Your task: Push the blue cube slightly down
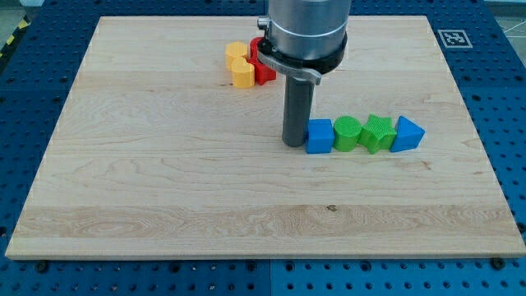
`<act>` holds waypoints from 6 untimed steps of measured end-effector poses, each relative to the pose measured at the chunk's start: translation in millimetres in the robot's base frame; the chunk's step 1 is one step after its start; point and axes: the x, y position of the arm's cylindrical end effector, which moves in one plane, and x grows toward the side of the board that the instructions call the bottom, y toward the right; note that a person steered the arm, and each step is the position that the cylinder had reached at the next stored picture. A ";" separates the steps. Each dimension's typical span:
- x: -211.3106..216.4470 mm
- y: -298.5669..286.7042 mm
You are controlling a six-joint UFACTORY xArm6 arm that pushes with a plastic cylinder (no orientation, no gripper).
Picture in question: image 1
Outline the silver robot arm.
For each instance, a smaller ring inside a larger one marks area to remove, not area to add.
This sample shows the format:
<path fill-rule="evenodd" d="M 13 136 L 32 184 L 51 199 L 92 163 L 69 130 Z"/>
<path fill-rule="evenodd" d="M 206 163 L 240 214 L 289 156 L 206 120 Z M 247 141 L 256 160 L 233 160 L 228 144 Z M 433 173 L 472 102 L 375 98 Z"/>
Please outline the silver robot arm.
<path fill-rule="evenodd" d="M 269 0 L 257 26 L 257 59 L 285 75 L 282 140 L 301 146 L 314 89 L 343 60 L 351 0 Z"/>

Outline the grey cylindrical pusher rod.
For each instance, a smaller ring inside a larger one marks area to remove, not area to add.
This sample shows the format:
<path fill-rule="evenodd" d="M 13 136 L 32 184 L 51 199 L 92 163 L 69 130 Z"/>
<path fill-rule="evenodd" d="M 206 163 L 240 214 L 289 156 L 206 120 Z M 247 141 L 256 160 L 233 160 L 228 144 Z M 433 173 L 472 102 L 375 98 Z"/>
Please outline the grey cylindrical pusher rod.
<path fill-rule="evenodd" d="M 286 76 L 282 140 L 291 147 L 302 146 L 307 136 L 314 85 L 307 80 Z"/>

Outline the black clamp ring with lever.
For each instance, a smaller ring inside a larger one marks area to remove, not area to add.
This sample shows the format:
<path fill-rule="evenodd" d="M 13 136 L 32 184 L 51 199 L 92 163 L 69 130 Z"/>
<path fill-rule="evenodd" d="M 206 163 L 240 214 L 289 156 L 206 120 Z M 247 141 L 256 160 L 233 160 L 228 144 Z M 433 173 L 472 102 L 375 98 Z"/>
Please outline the black clamp ring with lever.
<path fill-rule="evenodd" d="M 342 42 L 333 53 L 312 60 L 291 58 L 278 51 L 266 37 L 257 43 L 256 48 L 258 60 L 267 67 L 285 76 L 291 76 L 318 86 L 321 83 L 322 75 L 332 72 L 342 62 L 347 41 L 348 36 L 345 33 Z"/>

